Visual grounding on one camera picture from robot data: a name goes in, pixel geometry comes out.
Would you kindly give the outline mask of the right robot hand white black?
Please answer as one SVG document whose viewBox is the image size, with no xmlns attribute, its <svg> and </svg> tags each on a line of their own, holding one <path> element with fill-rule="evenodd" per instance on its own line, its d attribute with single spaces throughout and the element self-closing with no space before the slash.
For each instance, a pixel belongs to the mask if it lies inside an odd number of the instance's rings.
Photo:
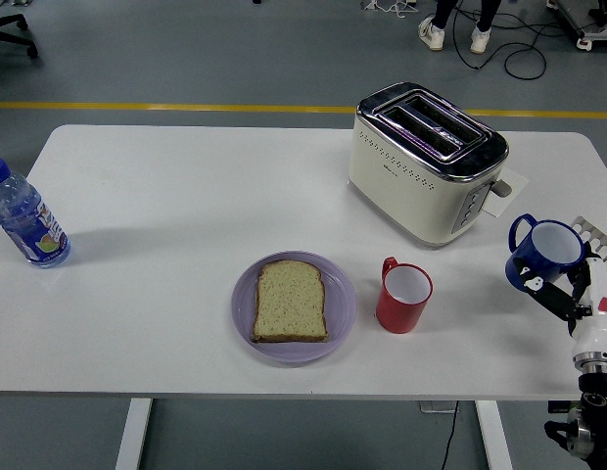
<svg viewBox="0 0 607 470">
<path fill-rule="evenodd" d="M 583 374 L 607 373 L 607 267 L 595 254 L 587 256 L 569 274 L 573 291 L 568 294 L 540 277 L 521 259 L 513 266 L 522 291 L 565 321 L 575 344 L 574 366 Z"/>
</svg>

